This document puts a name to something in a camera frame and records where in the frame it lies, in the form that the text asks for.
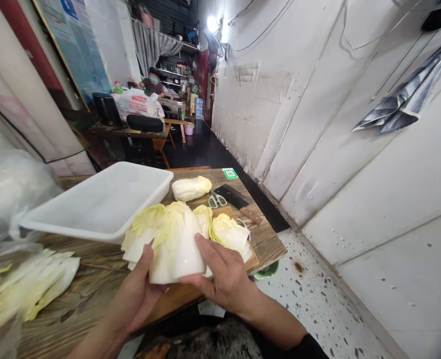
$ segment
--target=person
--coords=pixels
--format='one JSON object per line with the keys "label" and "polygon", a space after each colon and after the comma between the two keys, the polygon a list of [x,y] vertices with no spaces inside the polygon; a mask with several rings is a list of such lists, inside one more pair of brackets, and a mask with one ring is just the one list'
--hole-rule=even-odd
{"label": "person", "polygon": [[[159,337],[142,349],[141,358],[327,358],[304,326],[249,280],[239,253],[200,234],[196,234],[195,241],[214,278],[196,274],[181,278],[181,282],[199,289],[224,308],[229,318],[217,318],[223,322],[182,336]],[[151,244],[145,245],[141,259],[105,315],[69,355],[70,359],[115,358],[128,337],[141,328],[166,290],[149,283],[153,257]],[[190,321],[177,327],[189,328]]]}
{"label": "person", "polygon": [[139,82],[139,87],[146,89],[151,93],[157,93],[160,98],[163,98],[166,94],[164,93],[164,86],[159,80],[159,74],[154,67],[149,69],[149,78],[145,78]]}

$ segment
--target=water stain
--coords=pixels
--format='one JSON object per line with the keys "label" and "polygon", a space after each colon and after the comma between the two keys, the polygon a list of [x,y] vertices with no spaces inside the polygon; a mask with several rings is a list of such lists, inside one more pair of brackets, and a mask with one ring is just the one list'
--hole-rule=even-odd
{"label": "water stain", "polygon": [[303,273],[305,271],[304,267],[302,267],[299,262],[294,262],[294,267],[300,273]]}

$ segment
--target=cleaver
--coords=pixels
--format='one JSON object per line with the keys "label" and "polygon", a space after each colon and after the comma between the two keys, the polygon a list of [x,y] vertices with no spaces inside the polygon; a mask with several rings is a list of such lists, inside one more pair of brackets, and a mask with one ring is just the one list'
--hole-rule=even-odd
{"label": "cleaver", "polygon": [[250,210],[245,208],[250,203],[250,200],[248,197],[244,196],[239,191],[235,190],[228,184],[224,184],[219,188],[215,189],[214,192],[220,194],[222,197],[226,199],[227,202],[232,204],[234,207],[238,208],[239,211],[242,214],[244,214],[247,218],[251,219],[258,225],[262,223],[263,221],[262,218],[260,218],[258,215],[252,213]]}

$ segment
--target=white plastic tray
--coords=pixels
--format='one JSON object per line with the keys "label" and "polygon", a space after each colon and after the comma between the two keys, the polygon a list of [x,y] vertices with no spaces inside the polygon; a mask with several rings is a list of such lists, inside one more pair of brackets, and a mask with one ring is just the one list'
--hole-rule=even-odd
{"label": "white plastic tray", "polygon": [[163,200],[173,177],[170,171],[118,162],[29,211],[20,225],[119,244],[134,216]]}

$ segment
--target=dark floor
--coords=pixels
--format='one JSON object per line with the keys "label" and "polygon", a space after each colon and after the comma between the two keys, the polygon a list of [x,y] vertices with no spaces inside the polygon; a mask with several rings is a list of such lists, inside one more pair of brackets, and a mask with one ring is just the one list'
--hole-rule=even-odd
{"label": "dark floor", "polygon": [[243,171],[242,167],[225,149],[214,133],[202,120],[196,120],[194,134],[186,136],[186,143],[182,146],[179,126],[174,126],[172,132],[176,149],[167,142],[164,147],[167,160],[172,168],[211,166],[215,168],[233,168],[252,198],[265,215],[275,232],[288,229],[290,226],[279,213],[277,208],[261,191],[258,185]]}

